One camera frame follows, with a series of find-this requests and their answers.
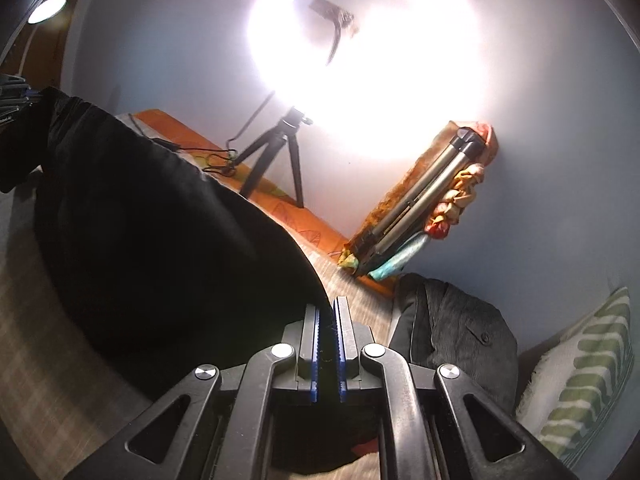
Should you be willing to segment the black pants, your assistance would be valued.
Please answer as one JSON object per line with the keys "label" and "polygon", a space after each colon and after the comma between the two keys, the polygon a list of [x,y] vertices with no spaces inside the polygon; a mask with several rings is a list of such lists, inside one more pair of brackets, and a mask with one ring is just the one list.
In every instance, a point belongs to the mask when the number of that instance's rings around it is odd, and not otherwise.
{"label": "black pants", "polygon": [[328,460],[332,310],[296,240],[47,89],[1,129],[1,428],[38,479],[256,479]]}

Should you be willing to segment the dark grey folded clothes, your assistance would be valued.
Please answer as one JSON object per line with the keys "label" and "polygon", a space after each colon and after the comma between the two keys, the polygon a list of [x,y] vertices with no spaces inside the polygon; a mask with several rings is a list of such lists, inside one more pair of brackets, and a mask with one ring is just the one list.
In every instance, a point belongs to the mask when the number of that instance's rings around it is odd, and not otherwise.
{"label": "dark grey folded clothes", "polygon": [[500,311],[453,284],[402,276],[393,306],[399,318],[390,348],[409,363],[434,370],[454,364],[500,408],[513,413],[518,388],[518,343]]}

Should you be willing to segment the turquoise rolled cloth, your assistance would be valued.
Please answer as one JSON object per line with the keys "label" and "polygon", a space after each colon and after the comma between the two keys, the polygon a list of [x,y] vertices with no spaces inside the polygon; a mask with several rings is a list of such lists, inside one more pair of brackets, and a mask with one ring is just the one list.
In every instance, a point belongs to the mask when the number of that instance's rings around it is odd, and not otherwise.
{"label": "turquoise rolled cloth", "polygon": [[410,237],[382,266],[370,271],[368,277],[376,282],[399,275],[409,261],[418,254],[429,242],[431,237],[427,232],[419,232]]}

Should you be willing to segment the orange bed cover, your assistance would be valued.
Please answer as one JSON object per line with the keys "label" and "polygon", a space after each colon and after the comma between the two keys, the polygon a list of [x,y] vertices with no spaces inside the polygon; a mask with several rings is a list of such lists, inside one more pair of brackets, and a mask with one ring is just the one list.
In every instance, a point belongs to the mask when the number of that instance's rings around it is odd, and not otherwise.
{"label": "orange bed cover", "polygon": [[[134,130],[150,138],[179,145],[178,155],[200,169],[222,163],[224,152],[220,146],[162,110],[123,114],[122,119]],[[296,207],[292,197],[271,181],[262,179],[257,191],[250,196],[250,201],[294,237],[325,283],[331,278],[344,278],[349,283],[377,292],[385,298],[393,295],[395,281],[392,278],[377,283],[370,278],[355,278],[338,266],[337,257],[346,243],[346,238],[310,210]]]}

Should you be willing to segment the green striped pillow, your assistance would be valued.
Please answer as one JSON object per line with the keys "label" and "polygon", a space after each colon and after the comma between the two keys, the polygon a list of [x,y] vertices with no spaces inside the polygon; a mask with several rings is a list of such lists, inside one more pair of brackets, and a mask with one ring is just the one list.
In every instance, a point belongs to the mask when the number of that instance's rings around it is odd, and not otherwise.
{"label": "green striped pillow", "polygon": [[634,371],[636,319],[620,287],[542,355],[516,408],[516,420],[567,468],[604,429]]}

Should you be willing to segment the round desk lamp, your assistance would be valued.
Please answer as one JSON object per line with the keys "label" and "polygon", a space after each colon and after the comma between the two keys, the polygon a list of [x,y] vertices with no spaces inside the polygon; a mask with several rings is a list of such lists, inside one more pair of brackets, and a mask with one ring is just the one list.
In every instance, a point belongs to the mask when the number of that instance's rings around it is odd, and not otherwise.
{"label": "round desk lamp", "polygon": [[27,23],[29,25],[37,25],[44,21],[50,20],[58,12],[61,12],[66,5],[67,0],[43,0],[29,14]]}

